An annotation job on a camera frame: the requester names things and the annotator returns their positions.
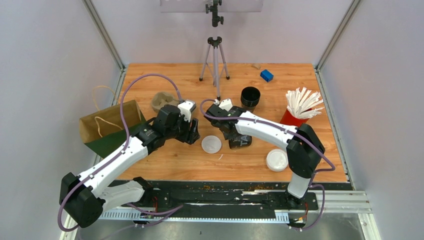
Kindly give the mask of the grey pulp cup carrier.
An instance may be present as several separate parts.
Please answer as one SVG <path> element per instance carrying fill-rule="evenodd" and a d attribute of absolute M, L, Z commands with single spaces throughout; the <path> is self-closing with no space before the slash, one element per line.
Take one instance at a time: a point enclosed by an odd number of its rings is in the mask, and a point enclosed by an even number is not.
<path fill-rule="evenodd" d="M 158 113 L 160 109 L 165 105 L 177 106 L 179 103 L 179 100 L 175 98 L 171 93 L 161 91 L 153 96 L 150 105 L 154 112 Z"/>

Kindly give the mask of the white plastic lid stack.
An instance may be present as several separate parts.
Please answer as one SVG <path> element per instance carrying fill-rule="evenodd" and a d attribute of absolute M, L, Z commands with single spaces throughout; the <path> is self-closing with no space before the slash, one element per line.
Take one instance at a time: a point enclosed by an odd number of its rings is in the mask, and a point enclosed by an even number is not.
<path fill-rule="evenodd" d="M 267 167 L 274 172 L 282 172 L 288 165 L 288 155 L 282 149 L 273 149 L 266 156 Z"/>

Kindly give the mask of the white wrapped straws bundle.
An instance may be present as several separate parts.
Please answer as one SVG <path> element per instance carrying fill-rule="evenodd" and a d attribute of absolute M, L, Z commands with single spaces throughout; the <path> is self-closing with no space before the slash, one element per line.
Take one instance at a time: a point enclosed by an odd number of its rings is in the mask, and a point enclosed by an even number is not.
<path fill-rule="evenodd" d="M 325 107 L 321 93 L 303 87 L 295 90 L 288 90 L 285 94 L 287 100 L 286 109 L 296 119 L 305 120 L 320 115 Z"/>

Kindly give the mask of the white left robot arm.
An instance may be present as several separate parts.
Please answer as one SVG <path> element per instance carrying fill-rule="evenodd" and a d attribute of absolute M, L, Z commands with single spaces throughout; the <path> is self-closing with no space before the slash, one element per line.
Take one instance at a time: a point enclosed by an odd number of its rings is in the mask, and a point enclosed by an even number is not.
<path fill-rule="evenodd" d="M 142 177 L 111 187 L 110 184 L 139 160 L 162 147 L 169 139 L 192 145 L 199 139 L 198 119 L 192 117 L 195 102 L 185 100 L 163 106 L 153 117 L 127 130 L 127 139 L 95 166 L 74 175 L 66 174 L 60 185 L 60 209 L 57 220 L 66 211 L 77 226 L 92 225 L 104 212 L 126 203 L 149 206 L 153 201 L 152 186 Z"/>

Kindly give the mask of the small tan block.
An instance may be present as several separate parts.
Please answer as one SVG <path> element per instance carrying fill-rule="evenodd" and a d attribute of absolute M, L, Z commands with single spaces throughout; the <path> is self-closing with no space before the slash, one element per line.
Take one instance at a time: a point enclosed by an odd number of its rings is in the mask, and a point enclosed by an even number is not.
<path fill-rule="evenodd" d="M 251 65 L 251 67 L 253 67 L 253 68 L 257 69 L 257 70 L 260 70 L 261 69 L 261 65 L 259 63 L 253 63 Z"/>

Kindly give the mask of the brown coffee cup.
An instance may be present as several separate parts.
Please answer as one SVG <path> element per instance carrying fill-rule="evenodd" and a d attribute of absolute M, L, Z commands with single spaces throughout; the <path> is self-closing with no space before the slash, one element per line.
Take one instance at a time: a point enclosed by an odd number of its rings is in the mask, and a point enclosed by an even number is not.
<path fill-rule="evenodd" d="M 249 147 L 252 144 L 252 136 L 245 134 L 238 134 L 228 139 L 230 149 L 239 149 Z"/>

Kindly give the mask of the red straw holder cup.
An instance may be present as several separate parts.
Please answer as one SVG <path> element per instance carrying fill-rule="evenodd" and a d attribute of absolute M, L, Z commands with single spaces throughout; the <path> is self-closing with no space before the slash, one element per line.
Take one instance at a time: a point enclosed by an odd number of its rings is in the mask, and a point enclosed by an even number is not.
<path fill-rule="evenodd" d="M 308 120 L 309 118 L 302 118 L 302 119 L 296 118 L 290 113 L 288 109 L 286 109 L 279 123 L 283 125 L 288 125 L 288 126 L 300 127 L 302 124 L 305 124 Z"/>

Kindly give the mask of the blue small block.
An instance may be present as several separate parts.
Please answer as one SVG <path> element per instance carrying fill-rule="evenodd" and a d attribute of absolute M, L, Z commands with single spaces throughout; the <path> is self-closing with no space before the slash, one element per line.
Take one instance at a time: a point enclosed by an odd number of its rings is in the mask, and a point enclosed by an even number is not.
<path fill-rule="evenodd" d="M 263 78 L 267 83 L 273 80 L 274 75 L 268 71 L 267 69 L 264 69 L 260 72 L 260 77 Z"/>

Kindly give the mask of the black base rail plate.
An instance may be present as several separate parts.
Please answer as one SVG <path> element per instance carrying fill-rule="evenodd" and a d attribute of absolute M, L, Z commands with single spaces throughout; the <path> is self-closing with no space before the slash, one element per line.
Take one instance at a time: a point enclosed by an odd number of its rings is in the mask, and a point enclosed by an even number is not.
<path fill-rule="evenodd" d="M 370 213 L 366 194 L 348 183 L 324 183 L 296 200 L 287 182 L 165 181 L 154 180 L 140 200 L 125 200 L 122 213 L 113 207 L 104 218 L 139 221 L 144 211 L 167 213 L 173 221 L 283 223 L 314 213 Z"/>

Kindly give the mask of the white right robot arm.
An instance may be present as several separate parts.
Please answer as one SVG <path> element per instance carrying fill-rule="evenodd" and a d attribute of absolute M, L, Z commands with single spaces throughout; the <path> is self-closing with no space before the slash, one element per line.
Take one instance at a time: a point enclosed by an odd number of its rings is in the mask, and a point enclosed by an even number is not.
<path fill-rule="evenodd" d="M 237 106 L 225 110 L 212 104 L 202 113 L 213 127 L 222 132 L 231 149 L 248 147 L 252 138 L 258 138 L 285 151 L 292 171 L 285 195 L 286 204 L 298 209 L 305 203 L 305 194 L 325 153 L 323 144 L 310 125 L 279 124 Z"/>

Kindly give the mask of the green paper bag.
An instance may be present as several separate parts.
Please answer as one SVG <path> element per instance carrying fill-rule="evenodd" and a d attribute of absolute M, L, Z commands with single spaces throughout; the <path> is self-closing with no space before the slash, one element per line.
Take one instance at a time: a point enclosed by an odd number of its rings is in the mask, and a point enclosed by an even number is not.
<path fill-rule="evenodd" d="M 129 131 L 146 122 L 135 100 L 105 108 L 79 119 L 82 143 L 103 159 L 127 139 L 120 107 L 123 107 L 123 116 Z"/>

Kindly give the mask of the white single cup lid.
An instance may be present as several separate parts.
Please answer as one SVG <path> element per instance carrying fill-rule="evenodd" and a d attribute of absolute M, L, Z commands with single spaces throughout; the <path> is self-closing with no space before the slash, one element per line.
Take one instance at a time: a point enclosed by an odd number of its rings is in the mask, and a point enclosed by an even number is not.
<path fill-rule="evenodd" d="M 206 153 L 215 154 L 221 149 L 222 142 L 217 136 L 208 135 L 202 139 L 201 147 Z"/>

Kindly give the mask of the black paper cup stack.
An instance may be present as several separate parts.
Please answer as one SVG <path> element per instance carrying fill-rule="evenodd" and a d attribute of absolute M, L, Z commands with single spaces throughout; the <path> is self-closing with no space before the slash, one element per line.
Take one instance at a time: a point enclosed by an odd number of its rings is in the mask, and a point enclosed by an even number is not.
<path fill-rule="evenodd" d="M 245 87 L 240 94 L 240 102 L 242 107 L 247 111 L 254 111 L 261 97 L 259 89 L 253 86 Z"/>

